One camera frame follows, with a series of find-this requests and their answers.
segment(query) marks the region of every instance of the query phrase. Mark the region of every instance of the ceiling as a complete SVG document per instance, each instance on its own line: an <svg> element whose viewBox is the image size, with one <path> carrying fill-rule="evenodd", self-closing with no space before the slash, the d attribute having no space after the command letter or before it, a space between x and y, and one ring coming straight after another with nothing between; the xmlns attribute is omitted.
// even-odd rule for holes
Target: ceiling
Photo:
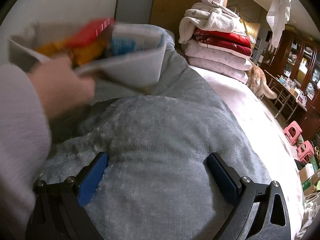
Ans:
<svg viewBox="0 0 320 240"><path fill-rule="evenodd" d="M272 0L254 0L260 6L269 10ZM320 32L312 21L310 15L305 10L299 0L291 0L290 20L289 25L294 26L304 35L310 34L311 37L320 41Z"/></svg>

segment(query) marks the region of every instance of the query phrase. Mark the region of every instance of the red pillow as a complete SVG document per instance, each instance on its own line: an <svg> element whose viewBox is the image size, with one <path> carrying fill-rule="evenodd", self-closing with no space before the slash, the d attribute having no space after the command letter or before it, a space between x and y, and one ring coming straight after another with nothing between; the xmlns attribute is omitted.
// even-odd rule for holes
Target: red pillow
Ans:
<svg viewBox="0 0 320 240"><path fill-rule="evenodd" d="M239 44L245 47L250 48L251 43L250 39L246 35L241 35L237 33L222 33L218 31L203 31L200 30L199 28L196 28L194 34L196 36L211 36L211 37L217 37L225 41L230 41L235 44Z"/></svg>
<svg viewBox="0 0 320 240"><path fill-rule="evenodd" d="M235 44L233 42L224 41L215 37L209 37L209 36L196 36L196 40L201 44L207 44L209 46L213 46L214 49L223 48L220 50L229 52L233 55L236 55L238 57L242 57L245 59L250 58L251 56L251 49Z"/></svg>

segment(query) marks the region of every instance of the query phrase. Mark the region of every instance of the hand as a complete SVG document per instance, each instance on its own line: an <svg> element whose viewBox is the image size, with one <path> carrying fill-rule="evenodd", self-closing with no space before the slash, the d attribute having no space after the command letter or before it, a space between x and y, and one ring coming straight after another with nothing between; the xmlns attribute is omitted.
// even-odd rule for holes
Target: hand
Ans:
<svg viewBox="0 0 320 240"><path fill-rule="evenodd" d="M54 119L94 97L91 76L78 77L68 56L36 65L29 74L48 119Z"/></svg>

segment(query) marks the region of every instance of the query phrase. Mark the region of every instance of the white pillow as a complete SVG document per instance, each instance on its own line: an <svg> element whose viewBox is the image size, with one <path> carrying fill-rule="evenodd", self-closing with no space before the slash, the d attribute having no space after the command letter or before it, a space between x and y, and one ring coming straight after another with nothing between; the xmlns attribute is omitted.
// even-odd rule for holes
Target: white pillow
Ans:
<svg viewBox="0 0 320 240"><path fill-rule="evenodd" d="M208 69L227 77L234 78L239 80L240 82L246 84L248 81L248 76L243 70L238 70L231 68L227 65L224 65L219 62L215 62L212 60L207 60L204 58L197 58L197 57L188 57L189 64L195 67Z"/></svg>

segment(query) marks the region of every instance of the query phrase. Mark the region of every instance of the black clamp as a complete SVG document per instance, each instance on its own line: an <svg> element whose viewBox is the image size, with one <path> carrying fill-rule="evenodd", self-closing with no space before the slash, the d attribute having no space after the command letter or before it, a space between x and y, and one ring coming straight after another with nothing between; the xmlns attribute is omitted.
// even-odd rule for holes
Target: black clamp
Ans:
<svg viewBox="0 0 320 240"><path fill-rule="evenodd" d="M240 177L217 153L207 158L208 167L227 203L233 210L213 240L236 240L248 219L253 203L260 202L251 229L250 240L290 240L287 206L280 184L254 183L249 177Z"/></svg>
<svg viewBox="0 0 320 240"><path fill-rule="evenodd" d="M260 204L246 239L291 239L287 206L277 181L265 185L241 178L217 153L208 156L207 164L225 200L234 207L213 240L239 240L256 202ZM76 177L50 185L39 181L26 240L103 240L83 205L92 199L107 165L108 156L101 152Z"/></svg>
<svg viewBox="0 0 320 240"><path fill-rule="evenodd" d="M103 240L83 206L91 201L107 166L108 155L100 152L76 177L49 185L38 181L26 240Z"/></svg>

